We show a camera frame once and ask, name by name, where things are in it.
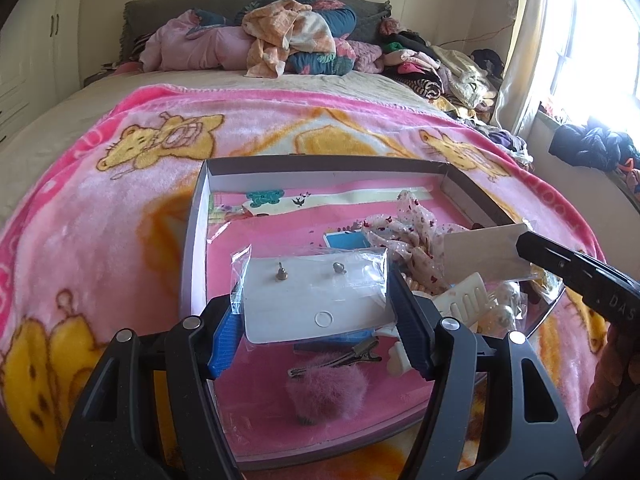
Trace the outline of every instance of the metal alligator clip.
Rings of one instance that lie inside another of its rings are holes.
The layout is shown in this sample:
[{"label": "metal alligator clip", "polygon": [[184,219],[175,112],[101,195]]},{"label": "metal alligator clip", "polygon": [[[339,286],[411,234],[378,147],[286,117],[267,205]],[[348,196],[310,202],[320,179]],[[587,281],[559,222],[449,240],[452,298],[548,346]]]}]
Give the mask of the metal alligator clip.
[{"label": "metal alligator clip", "polygon": [[349,366],[355,363],[377,363],[382,361],[382,357],[373,354],[371,351],[378,346],[378,343],[379,341],[377,337],[369,337],[354,346],[350,352],[347,352],[332,361],[306,368],[291,368],[287,373],[290,378],[295,379],[304,376],[306,371],[311,368],[337,368],[339,366]]}]

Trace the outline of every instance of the fluffy pink ball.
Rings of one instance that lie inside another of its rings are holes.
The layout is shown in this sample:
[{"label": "fluffy pink ball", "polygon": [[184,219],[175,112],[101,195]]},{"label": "fluffy pink ball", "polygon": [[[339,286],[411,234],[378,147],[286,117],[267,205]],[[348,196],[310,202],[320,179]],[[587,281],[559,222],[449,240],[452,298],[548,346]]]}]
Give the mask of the fluffy pink ball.
[{"label": "fluffy pink ball", "polygon": [[[322,354],[305,366],[334,359]],[[339,418],[352,418],[362,408],[367,378],[357,364],[338,368],[311,368],[299,379],[289,379],[287,392],[296,414],[304,424],[319,424]]]}]

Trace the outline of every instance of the headboard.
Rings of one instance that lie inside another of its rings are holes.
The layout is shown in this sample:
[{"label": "headboard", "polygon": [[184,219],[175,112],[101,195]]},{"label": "headboard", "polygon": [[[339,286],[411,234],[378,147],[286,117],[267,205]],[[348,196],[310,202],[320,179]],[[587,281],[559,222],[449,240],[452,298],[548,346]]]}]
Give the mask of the headboard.
[{"label": "headboard", "polygon": [[[134,40],[142,34],[154,32],[171,18],[176,18],[185,10],[197,7],[225,16],[233,21],[244,6],[257,0],[133,0],[124,6],[124,27],[120,37],[120,62],[129,59]],[[391,4],[368,2],[366,0],[340,0],[354,10],[358,17],[350,40],[378,42],[380,20],[391,16]]]}]

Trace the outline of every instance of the curtain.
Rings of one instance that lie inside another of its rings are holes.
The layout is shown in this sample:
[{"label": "curtain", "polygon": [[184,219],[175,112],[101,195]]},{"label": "curtain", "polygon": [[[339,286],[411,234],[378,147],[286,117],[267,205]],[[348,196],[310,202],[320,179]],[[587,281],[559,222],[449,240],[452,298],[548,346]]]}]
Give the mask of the curtain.
[{"label": "curtain", "polygon": [[539,67],[543,53],[545,23],[549,0],[526,0],[519,23],[516,20],[514,47],[508,59],[504,82],[496,101],[492,124],[526,139],[538,105],[543,95],[548,93],[545,82],[549,83],[549,70]]}]

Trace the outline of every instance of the beige bed sheet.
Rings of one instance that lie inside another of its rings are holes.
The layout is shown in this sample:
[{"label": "beige bed sheet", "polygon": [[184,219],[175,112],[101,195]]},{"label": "beige bed sheet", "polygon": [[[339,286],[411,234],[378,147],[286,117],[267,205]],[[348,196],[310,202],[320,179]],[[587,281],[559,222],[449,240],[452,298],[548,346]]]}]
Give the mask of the beige bed sheet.
[{"label": "beige bed sheet", "polygon": [[76,92],[25,127],[0,152],[0,228],[44,171],[100,117],[141,86],[168,83],[189,88],[313,91],[441,114],[407,87],[380,75],[351,72],[346,76],[284,75],[260,79],[242,74],[222,71],[121,74]]}]

